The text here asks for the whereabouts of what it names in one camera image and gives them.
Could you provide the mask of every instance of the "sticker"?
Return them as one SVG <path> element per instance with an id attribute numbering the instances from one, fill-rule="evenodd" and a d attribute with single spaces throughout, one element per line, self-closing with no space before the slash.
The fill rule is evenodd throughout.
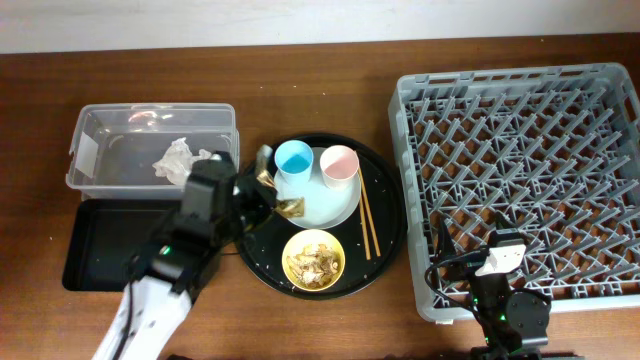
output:
<path id="1" fill-rule="evenodd" d="M 93 179 L 93 170 L 96 166 L 98 155 L 98 143 L 84 132 L 80 136 L 80 145 L 76 152 L 76 169 Z"/>
<path id="2" fill-rule="evenodd" d="M 517 229 L 500 229 L 500 230 L 496 229 L 496 234 L 498 235 L 511 234 L 514 232 L 518 232 L 518 230 Z"/>

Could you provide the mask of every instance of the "chopsticks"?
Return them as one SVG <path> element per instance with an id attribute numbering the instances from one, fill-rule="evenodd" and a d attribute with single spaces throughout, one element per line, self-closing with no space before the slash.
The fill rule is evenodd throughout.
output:
<path id="1" fill-rule="evenodd" d="M 364 186 L 364 176 L 362 176 L 362 170 L 360 168 L 358 168 L 358 175 L 360 175 L 360 185 L 362 187 L 362 193 L 360 194 L 360 221 L 362 222 L 362 236 L 364 237 L 364 249 L 366 251 L 367 260 L 371 260 L 371 254 L 369 250 L 369 236 L 367 235 L 367 225 L 364 217 L 364 209 L 362 206 L 363 200 L 364 208 L 367 212 L 367 218 L 369 219 L 369 226 L 371 227 L 373 246 L 376 249 L 376 256 L 378 257 L 380 257 L 380 247 L 378 246 L 376 227 L 373 225 L 373 217 L 371 216 L 371 208 L 369 207 L 369 199 L 367 198 L 367 188 Z"/>

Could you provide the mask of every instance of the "round black tray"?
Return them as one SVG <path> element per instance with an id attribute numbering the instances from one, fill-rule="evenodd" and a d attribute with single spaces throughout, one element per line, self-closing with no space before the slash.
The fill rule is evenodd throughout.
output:
<path id="1" fill-rule="evenodd" d="M 304 229 L 293 225 L 280 215 L 274 215 L 249 238 L 238 242 L 238 252 L 260 280 L 287 295 L 302 299 L 326 300 L 352 294 L 365 288 L 384 273 L 406 238 L 404 199 L 397 171 L 390 168 L 375 152 L 343 136 L 309 134 L 287 140 L 294 139 L 304 141 L 311 147 L 345 145 L 358 151 L 381 256 L 376 256 L 373 239 L 369 233 L 371 260 L 367 261 L 365 257 L 358 208 L 345 222 L 325 230 L 340 241 L 346 256 L 346 267 L 342 277 L 329 289 L 319 292 L 303 291 L 294 287 L 285 276 L 282 270 L 284 246 L 293 235 Z M 280 144 L 273 146 L 274 151 Z M 254 166 L 255 164 L 251 164 L 246 172 L 253 172 Z M 275 174 L 273 157 L 268 169 L 271 174 Z"/>

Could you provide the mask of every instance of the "plastic cup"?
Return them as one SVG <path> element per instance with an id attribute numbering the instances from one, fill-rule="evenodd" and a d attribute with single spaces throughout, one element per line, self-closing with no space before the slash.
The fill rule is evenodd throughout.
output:
<path id="1" fill-rule="evenodd" d="M 313 164 L 313 151 L 309 145 L 289 140 L 278 147 L 275 161 L 287 184 L 295 186 L 309 182 Z"/>
<path id="2" fill-rule="evenodd" d="M 325 185 L 333 190 L 343 190 L 358 173 L 358 154 L 342 145 L 334 145 L 320 156 L 320 169 Z"/>

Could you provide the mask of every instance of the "pink cup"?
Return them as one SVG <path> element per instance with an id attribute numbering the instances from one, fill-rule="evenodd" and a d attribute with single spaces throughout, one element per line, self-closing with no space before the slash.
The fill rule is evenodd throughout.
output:
<path id="1" fill-rule="evenodd" d="M 330 189 L 343 190 L 358 173 L 358 154 L 342 145 L 334 145 L 320 156 L 320 169 L 325 185 Z"/>

